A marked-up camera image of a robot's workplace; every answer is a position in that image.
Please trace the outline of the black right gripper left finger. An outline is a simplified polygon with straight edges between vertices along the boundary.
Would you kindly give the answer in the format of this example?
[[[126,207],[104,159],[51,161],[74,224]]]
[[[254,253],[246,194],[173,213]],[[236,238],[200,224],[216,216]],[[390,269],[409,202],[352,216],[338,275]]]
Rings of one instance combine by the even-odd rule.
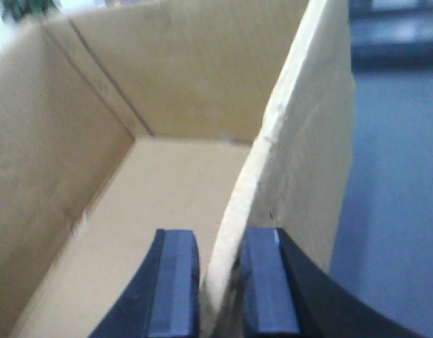
[[[198,337],[199,250],[191,230],[158,229],[91,337]]]

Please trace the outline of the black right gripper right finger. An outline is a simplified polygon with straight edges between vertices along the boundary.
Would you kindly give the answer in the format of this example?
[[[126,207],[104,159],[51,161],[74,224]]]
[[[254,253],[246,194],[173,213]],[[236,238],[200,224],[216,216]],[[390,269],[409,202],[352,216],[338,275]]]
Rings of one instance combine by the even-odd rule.
[[[282,229],[250,227],[241,245],[244,337],[417,337],[348,293]]]

